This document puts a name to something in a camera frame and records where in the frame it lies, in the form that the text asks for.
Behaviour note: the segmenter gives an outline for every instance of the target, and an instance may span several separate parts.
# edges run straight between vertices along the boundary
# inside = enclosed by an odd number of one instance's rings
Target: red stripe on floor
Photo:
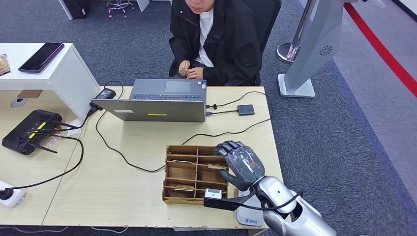
[[[344,7],[349,13],[357,27],[363,33],[365,38],[369,41],[372,47],[377,51],[382,60],[388,65],[394,74],[403,82],[403,84],[410,90],[414,96],[417,97],[417,81],[404,69],[404,67],[394,58],[394,56],[388,51],[388,49],[382,44],[382,42],[376,37],[374,32],[365,23],[359,13],[350,3],[345,3]]]

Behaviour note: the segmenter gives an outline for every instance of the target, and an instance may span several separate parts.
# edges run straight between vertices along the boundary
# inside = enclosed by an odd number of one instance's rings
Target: bar stool
[[[112,10],[122,10],[124,16],[127,17],[127,13],[124,10],[129,5],[132,6],[132,9],[135,9],[135,6],[130,2],[130,0],[110,0],[107,2],[107,9],[109,10],[109,17],[112,17]]]

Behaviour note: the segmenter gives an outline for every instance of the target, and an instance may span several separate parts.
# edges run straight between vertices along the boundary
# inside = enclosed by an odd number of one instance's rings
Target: cable
[[[17,227],[4,227],[4,228],[0,228],[2,230],[5,229],[14,229],[16,231],[19,231],[21,233],[25,233],[25,234],[37,234],[37,233],[61,233],[64,232],[66,229],[68,229],[69,226],[63,228],[62,230],[38,230],[38,231],[26,231],[26,230],[21,230]]]
[[[113,233],[116,233],[116,234],[123,234],[124,232],[126,232],[126,230],[128,230],[128,229],[129,229],[129,227],[127,227],[126,229],[124,229],[124,230],[122,230],[122,231],[118,232],[118,231],[115,231],[115,230],[109,230],[109,229],[99,229],[99,228],[96,228],[96,227],[93,227],[93,226],[90,226],[90,228],[92,228],[93,230],[98,230],[98,231],[109,231],[109,232],[113,232]]]
[[[241,100],[243,97],[245,97],[247,94],[250,94],[250,93],[260,93],[260,94],[263,94],[265,97],[267,97],[267,99],[269,100],[269,103],[271,104],[271,115],[269,116],[269,118],[268,118],[268,119],[265,119],[265,120],[263,120],[263,121],[260,121],[260,122],[258,122],[258,123],[255,123],[255,124],[253,124],[253,125],[251,125],[251,126],[247,127],[246,129],[244,129],[244,130],[242,130],[242,131],[239,131],[239,132],[224,132],[224,133],[221,133],[221,134],[216,134],[216,135],[213,135],[213,134],[202,134],[202,133],[195,134],[195,135],[191,136],[189,139],[187,139],[184,143],[182,143],[182,145],[184,145],[184,144],[188,143],[190,140],[192,140],[193,138],[195,138],[195,137],[197,137],[197,136],[219,137],[219,136],[222,136],[222,135],[225,135],[225,134],[241,134],[241,133],[245,132],[246,130],[248,130],[248,129],[252,128],[252,127],[253,127],[253,126],[255,126],[255,125],[262,124],[262,123],[264,123],[264,122],[266,122],[266,121],[268,121],[268,120],[273,119],[273,117],[274,117],[274,112],[273,112],[272,100],[271,100],[271,98],[270,98],[268,95],[266,95],[266,94],[265,94],[265,93],[263,93],[263,92],[258,92],[258,91],[251,91],[251,92],[247,92],[247,93],[245,93],[245,94],[244,94],[241,98],[239,98],[238,100],[235,100],[235,101],[232,101],[232,102],[228,102],[228,103],[225,103],[225,104],[222,104],[222,105],[218,105],[218,107],[219,107],[219,106],[229,105],[229,104],[232,104],[232,103],[234,103],[234,102],[237,102],[237,101]]]
[[[122,85],[119,81],[112,80],[112,81],[107,82],[107,83],[104,85],[104,87],[106,87],[106,85],[107,85],[108,83],[110,83],[110,82],[115,82],[115,83],[118,83],[118,84],[121,86],[121,94],[120,94],[120,96],[118,97],[118,99],[119,99],[119,98],[121,98],[121,96],[123,95],[123,92],[124,92],[124,87],[123,87],[123,85]],[[147,170],[147,169],[145,169],[145,168],[142,168],[142,167],[139,167],[139,166],[135,166],[135,165],[131,164],[131,163],[130,163],[127,159],[126,159],[126,157],[123,155],[123,153],[121,153],[119,150],[117,150],[117,149],[115,149],[115,148],[110,147],[110,146],[107,144],[107,141],[104,139],[103,135],[102,135],[102,134],[100,133],[100,131],[98,130],[98,125],[100,124],[101,119],[103,118],[103,116],[104,116],[106,113],[107,113],[107,111],[105,111],[105,112],[104,112],[104,113],[100,116],[100,118],[98,119],[97,123],[95,124],[95,130],[97,131],[98,135],[100,135],[101,139],[103,140],[104,144],[107,146],[107,148],[108,148],[108,149],[110,149],[110,150],[113,150],[113,151],[117,152],[120,156],[122,156],[122,157],[123,157],[124,161],[125,161],[125,162],[129,165],[129,166],[134,167],[134,168],[136,168],[136,169],[139,169],[139,170],[141,170],[141,171],[144,171],[144,172],[149,172],[149,173],[156,173],[156,172],[159,172],[159,171],[161,171],[161,170],[163,170],[163,169],[165,168],[165,166],[162,166],[162,167],[160,167],[160,168],[158,168],[158,169],[156,169],[156,170]]]
[[[238,112],[238,110],[225,111],[225,112],[206,112],[206,116],[211,116],[211,115],[215,115],[215,114],[222,114],[222,113],[230,113],[230,112]]]
[[[47,136],[54,136],[54,137],[59,137],[59,138],[63,138],[63,139],[72,139],[72,140],[76,140],[77,142],[79,142],[80,143],[80,145],[81,145],[81,156],[80,156],[80,160],[78,161],[78,163],[73,167],[73,168],[71,168],[70,170],[68,170],[68,171],[66,171],[66,172],[64,172],[64,173],[62,173],[62,174],[60,174],[60,175],[58,175],[58,176],[55,176],[55,177],[53,177],[53,178],[50,178],[50,179],[48,179],[48,180],[45,180],[45,181],[42,181],[42,182],[39,182],[39,183],[35,183],[35,184],[31,184],[31,185],[26,185],[26,186],[21,186],[21,187],[12,187],[12,188],[5,188],[5,190],[8,190],[8,189],[23,189],[23,188],[31,188],[31,187],[35,187],[35,186],[38,186],[38,185],[41,185],[41,184],[44,184],[44,183],[47,183],[47,182],[50,182],[50,181],[53,181],[53,180],[55,180],[55,179],[57,179],[57,178],[59,178],[59,177],[62,177],[62,176],[64,176],[64,175],[66,175],[67,173],[69,173],[69,172],[71,172],[71,171],[73,171],[73,170],[75,170],[80,164],[81,164],[81,162],[83,161],[83,157],[84,157],[84,145],[83,145],[83,142],[81,142],[81,140],[79,140],[79,139],[77,139],[77,138],[73,138],[73,137],[66,137],[66,136],[60,136],[60,135],[54,135],[54,134],[44,134],[44,133],[37,133],[37,134],[43,134],[43,135],[47,135]]]
[[[247,92],[247,93],[245,93],[242,97],[240,97],[239,99],[237,99],[237,100],[234,100],[234,101],[231,101],[231,102],[228,102],[228,103],[225,103],[225,104],[221,104],[221,105],[217,105],[217,104],[213,104],[213,105],[206,105],[206,108],[214,108],[215,110],[218,108],[218,107],[223,107],[223,106],[226,106],[226,105],[229,105],[229,104],[232,104],[232,103],[235,103],[235,102],[239,102],[240,100],[242,100],[242,98],[244,98],[246,95],[248,95],[248,94],[250,94],[250,93],[261,93],[261,94],[263,94],[263,95],[265,95],[265,96],[267,96],[266,94],[264,94],[263,92],[258,92],[258,91],[250,91],[250,92]]]
[[[299,191],[297,194],[295,194],[291,199],[289,199],[286,203],[280,205],[280,206],[274,206],[274,207],[267,207],[267,208],[262,208],[262,207],[255,207],[255,206],[249,206],[249,205],[245,205],[242,204],[240,205],[241,207],[245,207],[248,209],[253,209],[253,210],[277,210],[280,208],[285,207],[286,205],[290,204],[292,201],[294,201],[298,196],[301,196],[302,193],[304,192],[304,190]]]
[[[110,80],[108,82],[106,82],[106,84],[104,85],[104,88],[106,88],[106,85],[108,85],[109,83],[118,83],[119,85],[121,85],[121,83],[119,81],[116,80]],[[87,119],[94,114],[97,111],[97,107],[91,107],[89,112],[87,112],[86,118],[84,119],[83,123],[81,124],[81,126],[76,126],[75,128],[68,128],[68,129],[39,129],[39,130],[35,130],[34,133],[37,133],[39,131],[68,131],[68,130],[74,130],[74,129],[80,129],[82,127],[84,127],[84,125],[86,124]]]

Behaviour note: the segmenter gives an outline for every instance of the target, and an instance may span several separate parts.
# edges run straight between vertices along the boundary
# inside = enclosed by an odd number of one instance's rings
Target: cardboard compartment box
[[[202,205],[206,188],[220,189],[226,197],[228,184],[220,170],[229,171],[226,160],[211,146],[167,146],[162,201],[166,204]]]

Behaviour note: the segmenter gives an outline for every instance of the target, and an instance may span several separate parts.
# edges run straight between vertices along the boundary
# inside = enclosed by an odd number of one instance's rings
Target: laptop
[[[129,99],[92,99],[125,121],[206,121],[206,80],[136,79]]]

